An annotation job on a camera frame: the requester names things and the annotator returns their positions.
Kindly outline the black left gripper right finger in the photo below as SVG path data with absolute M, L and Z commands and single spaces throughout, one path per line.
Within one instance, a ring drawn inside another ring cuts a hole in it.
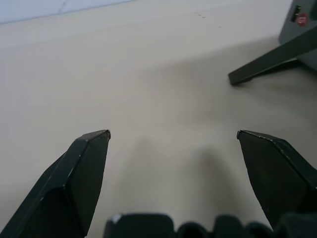
M 317 169 L 286 140 L 240 130 L 237 133 L 249 180 L 272 228 L 283 216 L 317 215 Z

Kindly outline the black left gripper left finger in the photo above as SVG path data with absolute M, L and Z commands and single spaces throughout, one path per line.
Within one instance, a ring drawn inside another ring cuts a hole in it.
M 100 196 L 109 130 L 74 140 L 40 176 L 0 238 L 85 238 Z

